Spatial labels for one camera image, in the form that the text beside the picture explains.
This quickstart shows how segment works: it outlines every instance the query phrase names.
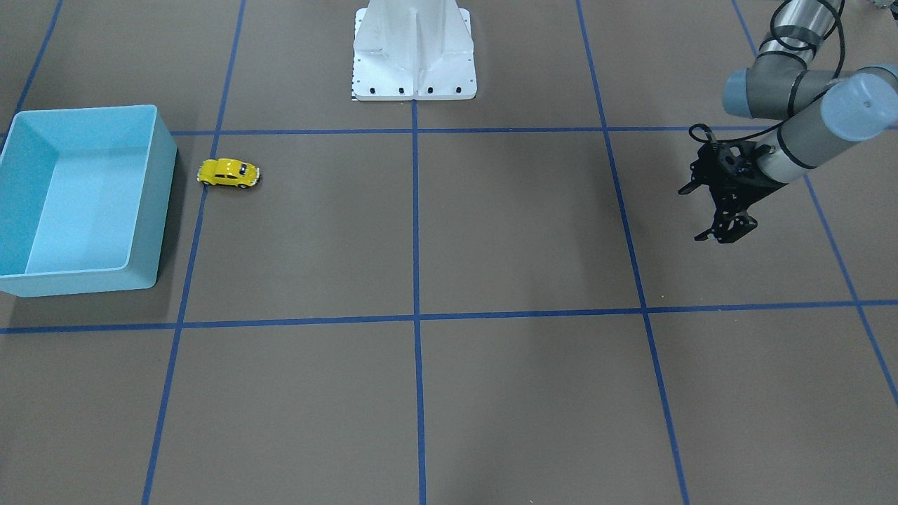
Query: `white mounting bracket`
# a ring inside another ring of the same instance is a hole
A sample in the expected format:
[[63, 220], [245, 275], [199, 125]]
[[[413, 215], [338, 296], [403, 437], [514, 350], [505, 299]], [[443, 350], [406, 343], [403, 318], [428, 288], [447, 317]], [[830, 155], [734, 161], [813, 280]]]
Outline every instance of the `white mounting bracket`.
[[455, 0], [371, 0], [356, 12], [352, 94], [360, 101], [477, 94], [471, 14]]

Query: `toy car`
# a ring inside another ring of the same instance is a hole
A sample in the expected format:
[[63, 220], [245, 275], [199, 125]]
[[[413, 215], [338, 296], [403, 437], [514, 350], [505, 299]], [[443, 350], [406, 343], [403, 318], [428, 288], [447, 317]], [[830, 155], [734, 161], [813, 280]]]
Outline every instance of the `toy car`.
[[260, 176], [259, 167], [254, 164], [231, 158], [219, 158], [203, 162], [197, 172], [197, 181], [206, 186], [237, 186], [245, 189], [255, 186]]

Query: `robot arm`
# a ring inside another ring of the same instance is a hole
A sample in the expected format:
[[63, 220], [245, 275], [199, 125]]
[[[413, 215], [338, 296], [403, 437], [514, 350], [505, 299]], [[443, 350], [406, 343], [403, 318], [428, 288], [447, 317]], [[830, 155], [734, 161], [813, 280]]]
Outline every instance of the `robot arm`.
[[[727, 112], [783, 120], [750, 137], [717, 140], [705, 125], [690, 135], [702, 142], [688, 194], [709, 186], [717, 208], [711, 228], [695, 237], [730, 244], [757, 227], [753, 203], [810, 173], [850, 147], [869, 140], [898, 120], [898, 68], [874, 65], [857, 72], [808, 70], [823, 41], [838, 29], [831, 0], [787, 0], [751, 68], [733, 73], [724, 90]], [[692, 135], [701, 128], [707, 139]], [[767, 134], [760, 141], [751, 137]]]

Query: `gray floor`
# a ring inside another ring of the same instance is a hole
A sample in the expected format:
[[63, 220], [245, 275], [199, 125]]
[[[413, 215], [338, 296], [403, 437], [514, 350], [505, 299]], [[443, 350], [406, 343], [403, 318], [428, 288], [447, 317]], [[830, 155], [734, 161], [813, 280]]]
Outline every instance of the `gray floor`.
[[[846, 68], [898, 63], [868, 4]], [[179, 146], [154, 288], [0, 294], [0, 502], [894, 504], [898, 130], [734, 245], [676, 194], [686, 127], [769, 124], [719, 95], [776, 5], [463, 0], [478, 97], [372, 104], [364, 0], [0, 2], [0, 124]]]

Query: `blue plastic bin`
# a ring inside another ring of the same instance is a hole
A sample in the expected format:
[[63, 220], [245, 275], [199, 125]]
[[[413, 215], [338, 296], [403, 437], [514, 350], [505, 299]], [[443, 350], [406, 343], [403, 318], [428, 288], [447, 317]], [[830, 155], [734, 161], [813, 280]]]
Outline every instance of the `blue plastic bin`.
[[0, 290], [150, 288], [176, 151], [153, 105], [16, 114], [0, 155]]

